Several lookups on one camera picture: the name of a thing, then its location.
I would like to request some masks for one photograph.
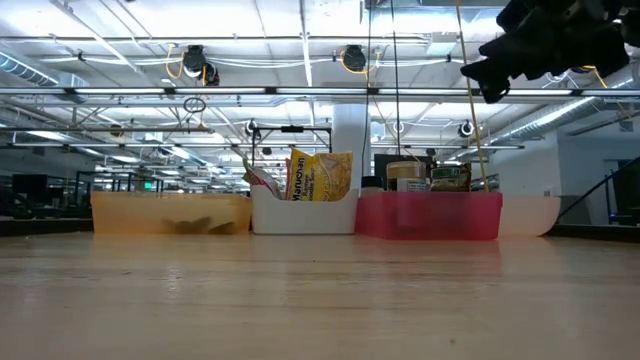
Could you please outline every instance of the yellow snack bag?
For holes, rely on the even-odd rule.
[[[307,155],[293,148],[287,200],[338,201],[351,189],[353,153]]]

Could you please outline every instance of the white column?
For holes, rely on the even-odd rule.
[[[370,120],[367,116],[364,104],[333,105],[333,152],[353,152],[352,189],[360,188],[363,158],[364,175],[371,174],[371,139],[366,128]]]

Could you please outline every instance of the food package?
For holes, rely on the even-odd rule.
[[[271,190],[273,196],[277,199],[282,199],[280,185],[278,185],[278,182],[273,178],[273,176],[271,176],[271,174],[264,171],[264,169],[249,165],[249,161],[247,159],[244,159],[242,164],[244,165],[245,170],[247,170],[242,177],[244,181],[248,182],[249,185],[264,185]]]
[[[307,155],[293,148],[287,200],[338,201],[351,189],[353,153]]]
[[[471,164],[445,165],[432,169],[431,191],[471,191]]]

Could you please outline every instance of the table surface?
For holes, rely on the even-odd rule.
[[[638,359],[640,246],[0,239],[2,359]]]

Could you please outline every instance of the jar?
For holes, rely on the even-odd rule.
[[[427,192],[427,166],[420,161],[398,161],[387,165],[387,190]]]
[[[363,176],[362,186],[360,189],[360,197],[365,197],[379,192],[383,192],[382,177],[380,176]]]

